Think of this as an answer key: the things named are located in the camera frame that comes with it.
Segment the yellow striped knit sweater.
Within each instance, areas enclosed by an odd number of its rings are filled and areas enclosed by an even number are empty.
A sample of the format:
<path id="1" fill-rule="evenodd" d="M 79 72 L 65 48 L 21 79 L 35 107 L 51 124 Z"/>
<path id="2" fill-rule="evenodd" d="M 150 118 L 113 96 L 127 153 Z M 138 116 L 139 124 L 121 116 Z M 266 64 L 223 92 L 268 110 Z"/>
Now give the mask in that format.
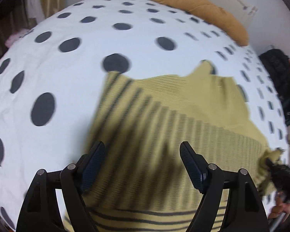
<path id="1" fill-rule="evenodd" d="M 257 189 L 273 185 L 264 158 L 284 141 L 273 82 L 260 62 L 218 74 L 202 61 L 190 74 L 142 80 L 118 72 L 94 77 L 97 97 L 82 86 L 66 104 L 85 130 L 83 149 L 105 145 L 106 159 L 83 194 L 99 231 L 185 231 L 202 198 L 180 158 L 180 144 L 223 170 L 246 168 Z"/>

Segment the white polka dot duvet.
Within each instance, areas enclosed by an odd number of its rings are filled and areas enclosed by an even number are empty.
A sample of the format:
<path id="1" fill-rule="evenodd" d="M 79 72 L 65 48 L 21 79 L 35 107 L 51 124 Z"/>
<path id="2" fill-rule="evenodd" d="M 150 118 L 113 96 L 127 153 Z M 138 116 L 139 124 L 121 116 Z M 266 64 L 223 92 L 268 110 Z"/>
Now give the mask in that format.
<path id="1" fill-rule="evenodd" d="M 66 171 L 89 149 L 67 115 L 79 87 L 97 97 L 94 77 L 184 77 L 202 61 L 218 74 L 262 62 L 222 29 L 152 0 L 83 0 L 45 19 L 0 60 L 0 215 L 18 229 L 37 171 Z"/>

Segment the black backpack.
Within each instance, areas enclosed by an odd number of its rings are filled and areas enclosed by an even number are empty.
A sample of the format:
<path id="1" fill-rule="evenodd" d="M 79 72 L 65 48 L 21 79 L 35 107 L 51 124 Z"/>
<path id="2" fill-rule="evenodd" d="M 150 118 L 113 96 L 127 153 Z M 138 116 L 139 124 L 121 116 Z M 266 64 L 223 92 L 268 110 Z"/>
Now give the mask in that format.
<path id="1" fill-rule="evenodd" d="M 270 49 L 259 56 L 280 97 L 290 96 L 290 59 L 280 49 Z"/>

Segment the mustard orange pillow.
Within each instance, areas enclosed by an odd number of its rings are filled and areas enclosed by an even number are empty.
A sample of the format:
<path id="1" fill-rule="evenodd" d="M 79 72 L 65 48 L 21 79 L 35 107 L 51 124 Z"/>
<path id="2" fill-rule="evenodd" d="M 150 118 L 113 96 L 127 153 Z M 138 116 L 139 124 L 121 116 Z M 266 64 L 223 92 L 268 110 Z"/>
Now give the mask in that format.
<path id="1" fill-rule="evenodd" d="M 209 0 L 152 0 L 159 4 L 174 7 L 199 17 L 206 22 L 222 29 L 239 46 L 248 46 L 249 36 L 233 14 L 216 6 Z"/>

